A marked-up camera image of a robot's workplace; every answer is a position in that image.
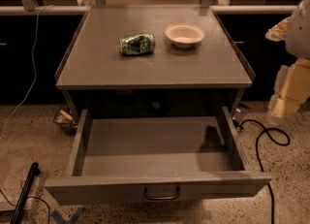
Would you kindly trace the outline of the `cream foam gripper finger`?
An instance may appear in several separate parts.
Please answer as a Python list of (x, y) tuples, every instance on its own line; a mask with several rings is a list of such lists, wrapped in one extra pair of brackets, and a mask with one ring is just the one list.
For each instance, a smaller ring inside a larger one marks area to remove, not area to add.
[(275, 24), (266, 32), (265, 37), (273, 42), (284, 41), (287, 36), (289, 20), (290, 19), (286, 17), (277, 24)]

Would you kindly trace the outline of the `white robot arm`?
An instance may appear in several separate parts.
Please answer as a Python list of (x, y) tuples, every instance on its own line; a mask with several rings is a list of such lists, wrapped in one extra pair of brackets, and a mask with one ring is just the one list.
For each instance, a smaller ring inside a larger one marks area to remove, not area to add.
[(310, 98), (310, 0), (302, 0), (265, 37), (274, 42), (284, 41), (287, 53), (296, 57), (292, 66), (282, 66), (278, 72), (268, 106), (273, 118), (290, 118)]

